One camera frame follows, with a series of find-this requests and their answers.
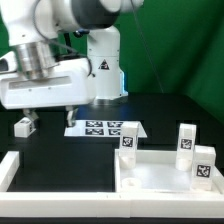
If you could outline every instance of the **green wall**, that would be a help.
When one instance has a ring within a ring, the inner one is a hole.
[[[145,0],[137,13],[164,92],[185,94],[224,123],[224,1]],[[120,66],[129,92],[160,92],[132,14],[122,15]],[[0,54],[8,50],[0,24]],[[86,51],[86,39],[75,40]]]

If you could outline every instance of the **printed marker sheet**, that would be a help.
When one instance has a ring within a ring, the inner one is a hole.
[[[91,121],[76,120],[75,127],[66,128],[66,137],[120,137],[121,125],[124,121]],[[147,138],[145,130],[139,122],[139,138]]]

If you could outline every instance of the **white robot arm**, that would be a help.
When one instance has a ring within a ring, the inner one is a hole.
[[[66,106],[73,111],[92,102],[96,89],[89,60],[56,62],[49,44],[56,43],[59,32],[106,29],[120,13],[142,4],[143,0],[0,0],[9,45],[17,58],[15,71],[1,72],[3,106],[24,111]]]

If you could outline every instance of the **white plastic part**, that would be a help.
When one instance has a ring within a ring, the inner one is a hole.
[[[15,137],[28,138],[36,129],[29,118],[24,117],[14,125]]]
[[[17,61],[16,61],[16,56],[13,51],[10,51],[9,53],[5,54],[0,58],[0,60],[5,59],[8,63],[8,71],[4,71],[4,73],[9,73],[9,72],[15,72],[17,70]]]
[[[137,156],[137,161],[139,159],[143,161],[145,168],[150,164],[165,168],[172,166],[173,171],[179,172],[182,176],[187,173],[175,169],[176,152],[141,150]],[[176,186],[176,183],[183,180],[170,176],[171,179],[167,182],[168,179],[163,177],[169,172],[164,170],[165,172],[160,172],[163,176],[155,175],[160,184],[168,184],[170,187],[169,184],[173,183],[173,179],[175,180],[173,186]],[[119,153],[116,151],[116,187],[121,186],[121,181],[124,179],[118,171]],[[224,178],[216,168],[214,171],[216,181],[213,182],[211,192],[189,191],[189,189],[187,191],[144,189],[144,181],[135,177],[141,180],[142,188],[135,190],[134,193],[130,190],[117,193],[0,193],[0,217],[224,218]],[[150,175],[149,170],[146,169],[143,175]]]
[[[119,66],[120,33],[117,28],[91,31],[87,44],[88,57],[96,75],[96,99],[114,100],[127,96],[124,73]]]
[[[124,122],[121,125],[120,150],[135,151],[138,147],[139,122]]]
[[[18,168],[19,152],[8,152],[0,163],[0,192],[7,191]]]
[[[131,1],[133,2],[134,9],[140,8],[144,3],[144,0],[122,0],[122,3],[121,3],[122,13],[132,12],[133,6]]]
[[[212,189],[212,178],[216,153],[213,147],[195,146],[191,188],[196,190]]]
[[[1,0],[1,15],[9,33],[9,45],[39,42],[43,38],[33,24],[33,6],[36,0]],[[40,31],[50,39],[56,38],[51,0],[42,0],[36,12]]]
[[[138,178],[124,178],[121,182],[122,189],[124,190],[136,190],[142,187],[142,182]]]
[[[180,124],[177,145],[176,168],[181,171],[192,169],[196,125]]]
[[[118,12],[121,8],[122,0],[100,0],[101,4],[109,12]]]
[[[74,32],[80,28],[80,25],[75,20],[71,7],[72,0],[53,0],[51,1],[55,22],[60,27],[59,30]]]
[[[0,76],[0,97],[7,109],[83,105],[96,96],[86,59],[60,62],[44,80],[28,81],[19,73]]]
[[[139,122],[124,122],[121,125],[119,159],[124,169],[134,169],[138,147]]]

